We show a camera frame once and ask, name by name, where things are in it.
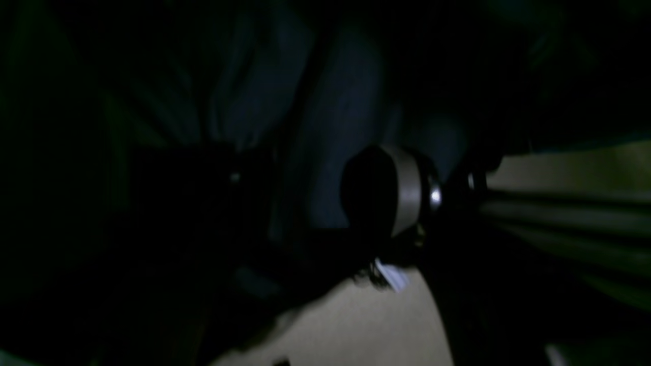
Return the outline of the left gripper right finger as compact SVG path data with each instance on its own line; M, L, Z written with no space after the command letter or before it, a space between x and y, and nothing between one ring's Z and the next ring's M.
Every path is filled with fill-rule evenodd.
M440 210L442 182L428 156L413 148L375 144L346 163L340 204L354 231L395 238Z

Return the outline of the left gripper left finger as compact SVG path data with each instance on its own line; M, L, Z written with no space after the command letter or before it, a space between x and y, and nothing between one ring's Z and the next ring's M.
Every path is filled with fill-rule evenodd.
M137 149L132 252L160 265L244 262L265 241L274 178L269 147Z

